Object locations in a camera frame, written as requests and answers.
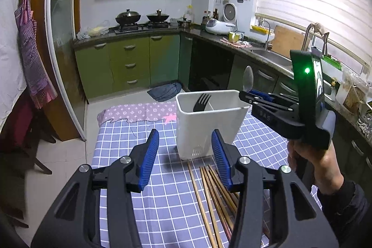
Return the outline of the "right forearm dark sleeve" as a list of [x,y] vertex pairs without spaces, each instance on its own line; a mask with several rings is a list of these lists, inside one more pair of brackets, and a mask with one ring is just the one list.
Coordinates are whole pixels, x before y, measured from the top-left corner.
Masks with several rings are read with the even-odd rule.
[[340,247],[371,247],[371,203],[359,184],[346,179],[337,192],[317,196]]

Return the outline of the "person's right hand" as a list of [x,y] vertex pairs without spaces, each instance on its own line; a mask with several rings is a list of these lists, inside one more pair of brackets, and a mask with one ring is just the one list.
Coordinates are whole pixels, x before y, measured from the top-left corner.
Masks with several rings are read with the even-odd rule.
[[317,150],[299,140],[288,141],[288,163],[293,170],[297,169],[299,157],[305,158],[314,166],[314,185],[325,195],[336,193],[344,183],[337,162],[333,142],[327,150]]

